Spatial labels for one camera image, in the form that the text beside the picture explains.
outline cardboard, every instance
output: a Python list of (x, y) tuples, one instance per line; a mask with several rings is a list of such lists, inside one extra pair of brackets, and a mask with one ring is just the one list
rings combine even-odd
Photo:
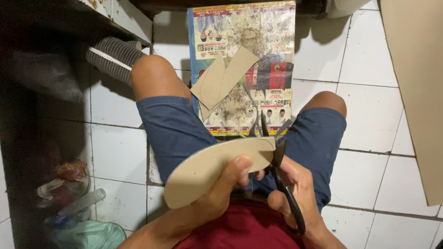
[(383, 0), (381, 14), (427, 204), (443, 203), (443, 1)]
[(220, 105), (223, 98), (259, 59), (241, 46), (227, 68), (221, 55), (211, 63), (191, 88), (191, 92), (198, 99), (203, 120)]
[(276, 148), (274, 137), (253, 137), (214, 144), (184, 160), (169, 176), (164, 198), (170, 208), (180, 208), (197, 200), (217, 180), (226, 164), (246, 154), (253, 159), (249, 172), (266, 168)]

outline green plastic bag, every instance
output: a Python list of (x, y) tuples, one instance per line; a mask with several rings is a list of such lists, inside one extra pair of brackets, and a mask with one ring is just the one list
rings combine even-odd
[(114, 249), (126, 239), (122, 227), (111, 222), (84, 221), (72, 229), (52, 231), (61, 249)]

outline navy blue shorts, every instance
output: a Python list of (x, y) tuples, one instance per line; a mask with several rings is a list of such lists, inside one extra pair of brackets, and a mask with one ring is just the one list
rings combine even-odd
[[(183, 160), (217, 143), (195, 114), (188, 98), (149, 97), (137, 101), (137, 108), (164, 183)], [(345, 129), (346, 120), (342, 114), (316, 107), (299, 113), (284, 135), (286, 156), (312, 172), (320, 212), (330, 201), (330, 176)], [(266, 193), (277, 189), (270, 174), (261, 181), (250, 178), (250, 186)]]

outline leg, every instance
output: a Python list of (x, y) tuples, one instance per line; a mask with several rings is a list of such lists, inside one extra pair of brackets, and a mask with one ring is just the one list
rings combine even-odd
[(346, 129), (346, 104), (332, 92), (316, 94), (284, 136), (286, 155), (312, 173), (319, 211), (330, 201), (332, 167)]
[(195, 114), (189, 88), (165, 58), (147, 55), (138, 59), (132, 67), (131, 84), (165, 183), (183, 160), (216, 140)]

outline red shirt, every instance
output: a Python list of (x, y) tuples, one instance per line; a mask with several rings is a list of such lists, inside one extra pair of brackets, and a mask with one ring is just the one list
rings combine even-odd
[(174, 248), (299, 249), (296, 242), (304, 247), (282, 214), (260, 202), (231, 200), (220, 218), (195, 229)]

